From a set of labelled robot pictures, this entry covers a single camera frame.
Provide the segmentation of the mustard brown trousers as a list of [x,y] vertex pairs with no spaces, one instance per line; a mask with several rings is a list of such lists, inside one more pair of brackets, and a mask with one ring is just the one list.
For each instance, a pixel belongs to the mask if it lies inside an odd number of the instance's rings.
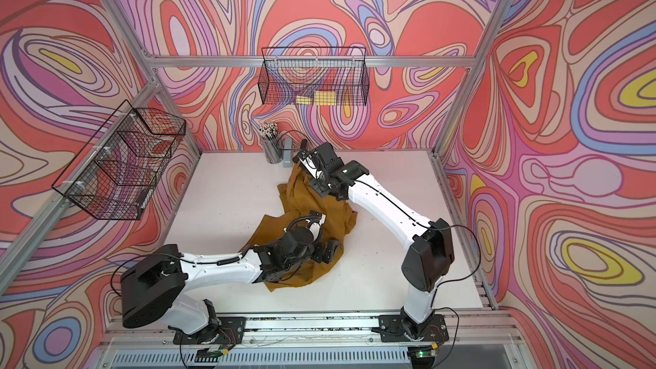
[[273,292],[300,288],[323,278],[344,253],[346,236],[355,228],[357,213],[344,201],[322,197],[310,186],[301,165],[278,185],[284,214],[265,215],[245,245],[263,256],[263,276],[257,282]]

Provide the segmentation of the black leather belt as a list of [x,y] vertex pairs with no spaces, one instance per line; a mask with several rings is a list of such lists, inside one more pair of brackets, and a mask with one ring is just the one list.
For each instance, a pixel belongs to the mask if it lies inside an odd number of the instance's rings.
[[296,234],[296,240],[304,243],[318,242],[323,234],[323,226],[326,216],[320,213],[311,212],[309,215],[292,220],[286,233]]

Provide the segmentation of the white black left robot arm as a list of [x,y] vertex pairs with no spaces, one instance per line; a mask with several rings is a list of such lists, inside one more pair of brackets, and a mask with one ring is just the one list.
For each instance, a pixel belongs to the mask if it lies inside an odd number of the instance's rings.
[[216,331],[213,303],[189,293],[227,284],[281,284],[309,263],[330,264],[340,242],[323,240],[321,227],[293,227],[278,240],[240,253],[200,256],[167,244],[145,256],[120,279],[122,325],[135,329],[157,322],[190,336]]

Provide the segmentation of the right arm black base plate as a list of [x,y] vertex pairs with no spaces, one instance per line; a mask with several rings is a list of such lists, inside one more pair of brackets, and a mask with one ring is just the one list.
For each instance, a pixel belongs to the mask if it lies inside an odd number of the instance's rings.
[[416,323],[406,314],[379,316],[379,326],[372,328],[384,343],[430,342],[441,345],[449,341],[449,332],[442,314],[431,313],[422,323]]

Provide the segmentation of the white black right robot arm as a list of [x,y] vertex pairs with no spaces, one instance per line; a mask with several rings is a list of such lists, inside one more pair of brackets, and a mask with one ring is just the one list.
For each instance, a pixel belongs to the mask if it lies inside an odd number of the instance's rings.
[[406,250],[401,272],[408,282],[401,315],[412,324],[427,322],[439,282],[454,263],[449,223],[411,210],[360,162],[344,162],[330,143],[299,150],[293,162],[310,175],[310,186],[317,194],[359,205],[398,239]]

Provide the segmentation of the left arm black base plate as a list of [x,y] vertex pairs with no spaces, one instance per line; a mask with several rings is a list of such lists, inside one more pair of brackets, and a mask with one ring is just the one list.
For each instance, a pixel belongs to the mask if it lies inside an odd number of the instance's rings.
[[220,316],[216,323],[210,323],[201,331],[187,335],[177,332],[175,345],[238,345],[244,339],[246,318],[242,316]]

